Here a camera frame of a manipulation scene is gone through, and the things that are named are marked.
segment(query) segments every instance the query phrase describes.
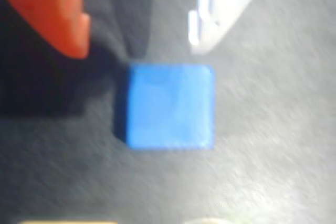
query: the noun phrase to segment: blue block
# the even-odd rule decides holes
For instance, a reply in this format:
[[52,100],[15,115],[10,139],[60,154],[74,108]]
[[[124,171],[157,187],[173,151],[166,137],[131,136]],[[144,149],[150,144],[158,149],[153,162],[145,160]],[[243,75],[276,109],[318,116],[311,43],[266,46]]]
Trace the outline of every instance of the blue block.
[[211,148],[214,74],[201,65],[134,65],[127,144],[133,149]]

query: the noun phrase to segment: table surface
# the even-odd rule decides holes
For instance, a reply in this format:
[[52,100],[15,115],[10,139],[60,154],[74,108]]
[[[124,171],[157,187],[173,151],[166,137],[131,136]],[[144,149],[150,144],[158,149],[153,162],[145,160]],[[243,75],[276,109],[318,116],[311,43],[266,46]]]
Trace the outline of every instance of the table surface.
[[336,222],[335,0],[253,0],[203,57],[188,51],[195,0],[99,1],[105,38],[113,9],[134,60],[214,67],[215,148],[128,149],[113,134],[122,74],[109,39],[66,59],[2,1],[1,223]]

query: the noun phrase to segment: orange object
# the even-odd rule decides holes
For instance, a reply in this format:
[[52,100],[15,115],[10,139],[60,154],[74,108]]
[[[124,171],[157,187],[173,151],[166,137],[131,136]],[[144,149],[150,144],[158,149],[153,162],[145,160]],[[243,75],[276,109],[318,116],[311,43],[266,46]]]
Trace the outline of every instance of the orange object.
[[90,16],[83,0],[8,0],[47,42],[64,55],[82,59],[89,50]]

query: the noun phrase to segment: white object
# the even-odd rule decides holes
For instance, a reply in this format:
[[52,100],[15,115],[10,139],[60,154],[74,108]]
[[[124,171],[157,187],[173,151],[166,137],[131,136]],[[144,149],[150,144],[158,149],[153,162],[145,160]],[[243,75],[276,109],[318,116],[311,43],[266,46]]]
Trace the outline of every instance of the white object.
[[188,15],[188,35],[192,53],[202,55],[221,41],[251,0],[197,1]]

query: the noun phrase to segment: gray surface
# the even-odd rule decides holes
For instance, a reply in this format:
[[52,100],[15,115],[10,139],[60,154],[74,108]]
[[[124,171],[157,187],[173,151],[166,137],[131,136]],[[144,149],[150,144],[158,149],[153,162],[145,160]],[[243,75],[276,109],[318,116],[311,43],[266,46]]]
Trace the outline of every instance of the gray surface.
[[112,80],[99,78],[84,88],[111,88],[88,99],[83,116],[1,122],[6,148],[21,145],[2,188],[13,217],[336,222],[336,1],[254,0],[203,58],[187,49],[193,5],[153,0],[146,61],[214,66],[215,149],[127,149],[111,133]]

